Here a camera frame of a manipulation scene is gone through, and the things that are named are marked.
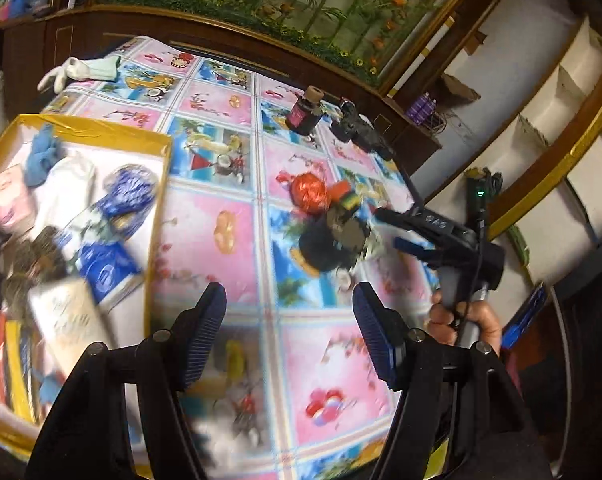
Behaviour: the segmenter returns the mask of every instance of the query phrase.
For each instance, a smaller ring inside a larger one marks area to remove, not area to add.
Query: table
[[[395,231],[374,224],[374,209],[412,203],[394,163],[332,136],[339,112],[329,104],[313,139],[289,131],[284,118],[301,91],[287,84],[143,36],[116,53],[116,81],[74,83],[43,112],[174,139],[151,321],[170,326],[209,282],[225,286],[225,321],[202,379],[182,400],[207,470],[315,480],[374,459],[398,397],[374,372],[351,289],[370,281],[386,306],[418,324],[436,276],[393,250],[351,272],[314,272],[298,249],[305,215],[277,177],[348,180],[363,197],[357,214],[388,242]]]

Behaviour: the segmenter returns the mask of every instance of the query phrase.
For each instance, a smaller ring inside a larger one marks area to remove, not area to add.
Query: red foil object
[[[303,173],[297,176],[284,174],[277,177],[278,182],[289,182],[292,202],[301,211],[310,215],[325,212],[330,205],[328,189],[325,182],[314,173]]]

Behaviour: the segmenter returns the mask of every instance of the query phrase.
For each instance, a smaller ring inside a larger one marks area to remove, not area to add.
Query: bottle cap
[[[305,93],[303,94],[303,99],[307,99],[311,103],[318,105],[323,99],[323,90],[317,88],[316,86],[309,86],[305,89]]]

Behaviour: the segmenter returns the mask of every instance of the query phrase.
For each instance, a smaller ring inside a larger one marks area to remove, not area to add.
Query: white glove
[[[37,85],[39,92],[46,88],[49,80],[54,78],[55,94],[60,93],[66,86],[68,78],[77,81],[96,79],[99,81],[114,81],[117,78],[117,68],[121,62],[120,56],[104,57],[103,59],[76,59],[69,57],[61,66],[56,66],[41,78]]]

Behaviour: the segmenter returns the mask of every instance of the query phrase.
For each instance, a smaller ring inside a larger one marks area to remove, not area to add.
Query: screw
[[[165,343],[171,337],[172,337],[172,332],[170,332],[169,330],[167,330],[165,328],[163,328],[161,330],[157,330],[152,335],[152,339],[154,339],[158,343]]]
[[[425,332],[418,328],[411,328],[408,332],[408,337],[415,343],[420,343],[425,339]]]
[[[105,346],[104,343],[97,342],[97,343],[89,344],[88,347],[86,348],[86,351],[88,352],[89,355],[97,355],[107,349],[108,349],[108,347]]]
[[[482,354],[489,354],[492,351],[492,347],[488,345],[485,341],[477,341],[476,349]]]

